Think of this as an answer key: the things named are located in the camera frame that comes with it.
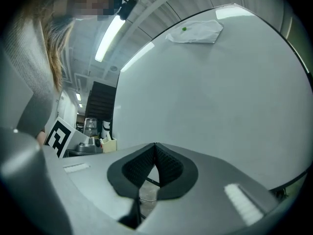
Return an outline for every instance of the white curved surface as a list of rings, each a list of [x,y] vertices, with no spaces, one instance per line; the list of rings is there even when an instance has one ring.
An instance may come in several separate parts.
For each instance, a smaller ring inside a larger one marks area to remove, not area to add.
[[[166,31],[122,70],[113,114],[118,149],[173,144],[279,187],[312,162],[304,69],[279,34],[246,10],[228,5],[187,20],[211,19],[224,25],[215,44],[175,44]]]

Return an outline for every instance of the long hair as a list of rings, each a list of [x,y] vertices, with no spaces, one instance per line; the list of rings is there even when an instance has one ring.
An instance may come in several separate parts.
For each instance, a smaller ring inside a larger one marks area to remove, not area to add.
[[[25,20],[33,19],[41,22],[54,86],[59,92],[62,87],[60,56],[69,39],[75,20],[70,16],[54,18],[53,4],[55,1],[27,0],[22,8],[22,16]]]

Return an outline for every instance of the person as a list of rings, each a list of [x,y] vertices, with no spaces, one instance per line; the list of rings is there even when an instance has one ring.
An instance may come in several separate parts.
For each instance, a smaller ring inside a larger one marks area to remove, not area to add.
[[[75,19],[91,19],[116,12],[114,0],[27,0],[0,38],[11,65],[32,90],[17,129],[42,145],[53,102],[62,88],[60,54]]]

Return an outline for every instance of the gray sweater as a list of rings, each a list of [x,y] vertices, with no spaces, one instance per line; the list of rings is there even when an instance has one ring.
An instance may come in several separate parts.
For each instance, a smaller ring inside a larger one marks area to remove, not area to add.
[[[50,117],[54,90],[42,26],[33,20],[22,24],[16,17],[0,41],[14,69],[33,91],[17,129],[36,137]]]

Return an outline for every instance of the cable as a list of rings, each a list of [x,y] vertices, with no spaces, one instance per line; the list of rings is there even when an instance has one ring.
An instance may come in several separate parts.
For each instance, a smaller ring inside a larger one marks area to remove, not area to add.
[[[156,199],[154,199],[154,200],[148,200],[148,199],[144,199],[144,198],[139,198],[139,199],[144,200],[144,201],[148,201],[148,202],[154,202],[154,201],[156,201]]]

